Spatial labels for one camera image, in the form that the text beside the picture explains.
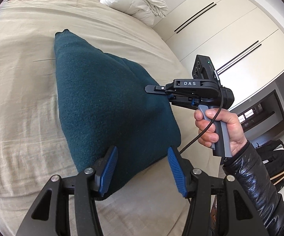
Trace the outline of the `black jacket right forearm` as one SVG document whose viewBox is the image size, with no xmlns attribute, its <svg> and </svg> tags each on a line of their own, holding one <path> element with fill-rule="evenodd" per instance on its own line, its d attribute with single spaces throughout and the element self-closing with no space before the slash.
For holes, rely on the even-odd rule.
<svg viewBox="0 0 284 236">
<path fill-rule="evenodd" d="M 224 162 L 225 174 L 234 176 L 256 208 L 269 235 L 284 235 L 284 200 L 250 142 Z"/>
</svg>

